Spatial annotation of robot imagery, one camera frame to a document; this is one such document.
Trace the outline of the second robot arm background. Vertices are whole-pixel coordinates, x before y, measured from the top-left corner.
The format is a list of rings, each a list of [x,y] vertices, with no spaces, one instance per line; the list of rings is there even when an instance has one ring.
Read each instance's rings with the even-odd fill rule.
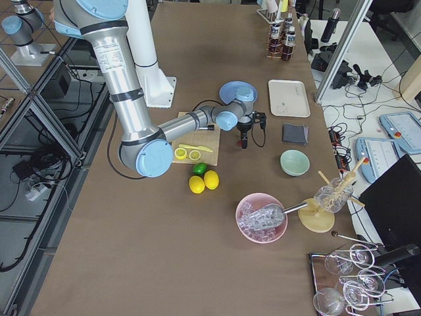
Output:
[[[1,22],[5,33],[12,39],[16,52],[11,60],[16,66],[42,66],[55,44],[36,43],[33,33],[45,22],[38,9],[27,1],[11,1],[15,15],[8,16]]]

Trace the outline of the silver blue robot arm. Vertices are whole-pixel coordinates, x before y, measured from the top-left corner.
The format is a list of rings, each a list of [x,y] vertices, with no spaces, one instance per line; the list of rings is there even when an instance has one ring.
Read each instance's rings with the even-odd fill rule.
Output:
[[[256,89],[230,82],[220,89],[223,106],[202,105],[196,111],[159,126],[150,119],[149,86],[136,64],[140,55],[156,63],[154,41],[144,1],[54,1],[56,30],[83,38],[93,47],[110,99],[123,127],[119,158],[146,177],[164,174],[173,161],[171,141],[208,123],[230,131],[253,112]]]

